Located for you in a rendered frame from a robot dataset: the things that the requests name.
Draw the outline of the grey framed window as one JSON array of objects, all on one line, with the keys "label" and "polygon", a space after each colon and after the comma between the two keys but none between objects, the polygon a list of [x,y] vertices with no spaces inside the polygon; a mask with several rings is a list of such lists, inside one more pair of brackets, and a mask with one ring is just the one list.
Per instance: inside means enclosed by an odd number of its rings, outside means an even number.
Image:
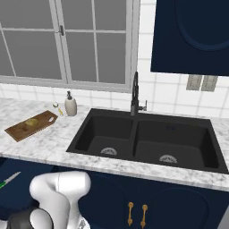
[{"label": "grey framed window", "polygon": [[139,22],[140,0],[0,0],[0,82],[129,92]]}]

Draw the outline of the black tap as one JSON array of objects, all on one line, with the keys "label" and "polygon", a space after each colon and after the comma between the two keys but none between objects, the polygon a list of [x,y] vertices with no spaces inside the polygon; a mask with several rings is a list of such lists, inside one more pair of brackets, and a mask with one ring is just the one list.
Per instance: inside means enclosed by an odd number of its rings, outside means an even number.
[{"label": "black tap", "polygon": [[137,115],[139,111],[146,111],[147,106],[139,106],[139,74],[134,73],[131,94],[131,115]]}]

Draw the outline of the navy open drawer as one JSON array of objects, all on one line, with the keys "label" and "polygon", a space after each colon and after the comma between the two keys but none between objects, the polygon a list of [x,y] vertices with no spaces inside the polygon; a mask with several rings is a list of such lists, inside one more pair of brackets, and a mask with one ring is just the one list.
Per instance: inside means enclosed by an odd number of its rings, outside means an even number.
[{"label": "navy open drawer", "polygon": [[30,196],[31,180],[37,175],[56,171],[54,165],[12,158],[0,159],[0,182],[19,172],[0,189],[0,218],[6,220],[12,213],[34,206]]}]

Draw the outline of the navy base cupboard door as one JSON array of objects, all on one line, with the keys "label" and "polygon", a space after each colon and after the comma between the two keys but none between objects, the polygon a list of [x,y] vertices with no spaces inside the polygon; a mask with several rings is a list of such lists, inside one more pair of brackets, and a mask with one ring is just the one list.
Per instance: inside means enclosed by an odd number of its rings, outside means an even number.
[{"label": "navy base cupboard door", "polygon": [[217,229],[229,206],[229,192],[165,182],[144,195],[147,229]]},{"label": "navy base cupboard door", "polygon": [[[79,208],[90,229],[141,229],[142,205],[147,205],[146,181],[97,172],[88,175],[91,186],[89,193],[79,200]],[[133,202],[131,226],[127,222],[129,202]]]}]

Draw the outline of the grey wall socket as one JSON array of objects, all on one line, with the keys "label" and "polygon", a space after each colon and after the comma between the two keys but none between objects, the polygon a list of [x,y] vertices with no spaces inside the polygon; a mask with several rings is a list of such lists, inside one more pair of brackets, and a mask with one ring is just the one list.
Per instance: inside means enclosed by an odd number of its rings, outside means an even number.
[{"label": "grey wall socket", "polygon": [[217,76],[205,75],[202,82],[201,90],[213,92],[216,88]]},{"label": "grey wall socket", "polygon": [[187,81],[187,90],[199,90],[202,76],[198,74],[190,74]]}]

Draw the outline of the green handled knife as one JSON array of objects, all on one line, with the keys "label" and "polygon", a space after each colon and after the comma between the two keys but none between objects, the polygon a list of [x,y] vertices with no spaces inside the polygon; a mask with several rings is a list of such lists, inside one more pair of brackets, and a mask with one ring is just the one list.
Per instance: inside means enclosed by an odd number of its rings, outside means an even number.
[{"label": "green handled knife", "polygon": [[10,181],[12,181],[13,179],[15,179],[21,172],[17,172],[13,175],[11,175],[9,178],[7,178],[6,180],[0,182],[0,189],[2,189],[7,183],[9,183]]}]

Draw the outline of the beige soap dispenser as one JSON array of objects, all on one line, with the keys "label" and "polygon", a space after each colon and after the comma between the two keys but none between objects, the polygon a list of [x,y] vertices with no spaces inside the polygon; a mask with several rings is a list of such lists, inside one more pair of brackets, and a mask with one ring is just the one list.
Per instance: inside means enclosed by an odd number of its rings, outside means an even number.
[{"label": "beige soap dispenser", "polygon": [[76,100],[72,97],[70,91],[67,92],[67,98],[64,101],[65,111],[69,116],[75,116],[77,114]]}]

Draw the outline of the wooden cutting board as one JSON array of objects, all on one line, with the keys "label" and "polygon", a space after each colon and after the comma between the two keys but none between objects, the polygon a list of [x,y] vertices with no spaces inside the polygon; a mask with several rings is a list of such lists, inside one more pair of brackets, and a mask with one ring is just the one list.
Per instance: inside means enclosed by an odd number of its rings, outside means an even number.
[{"label": "wooden cutting board", "polygon": [[25,122],[28,120],[25,120],[23,122],[17,123],[14,126],[11,126],[5,131],[16,141],[21,141],[26,139],[27,137],[35,134],[38,131],[44,130],[46,127],[52,125],[55,123],[57,119],[57,115],[50,112],[49,110],[46,110],[45,112],[41,114],[37,114],[31,118],[36,118],[38,120],[38,125],[36,126],[29,126]]}]

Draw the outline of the black double sink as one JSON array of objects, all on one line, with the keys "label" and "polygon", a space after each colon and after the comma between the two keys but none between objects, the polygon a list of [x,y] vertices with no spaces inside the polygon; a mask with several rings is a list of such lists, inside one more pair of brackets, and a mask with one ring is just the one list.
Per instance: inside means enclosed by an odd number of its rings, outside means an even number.
[{"label": "black double sink", "polygon": [[229,174],[209,119],[92,108],[67,151]]}]

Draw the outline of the navy wall cupboard door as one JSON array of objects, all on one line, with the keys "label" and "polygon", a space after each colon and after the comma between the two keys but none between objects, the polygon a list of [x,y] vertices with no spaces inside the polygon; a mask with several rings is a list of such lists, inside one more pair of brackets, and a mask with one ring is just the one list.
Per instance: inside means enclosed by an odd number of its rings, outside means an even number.
[{"label": "navy wall cupboard door", "polygon": [[229,0],[157,0],[151,71],[229,76]]}]

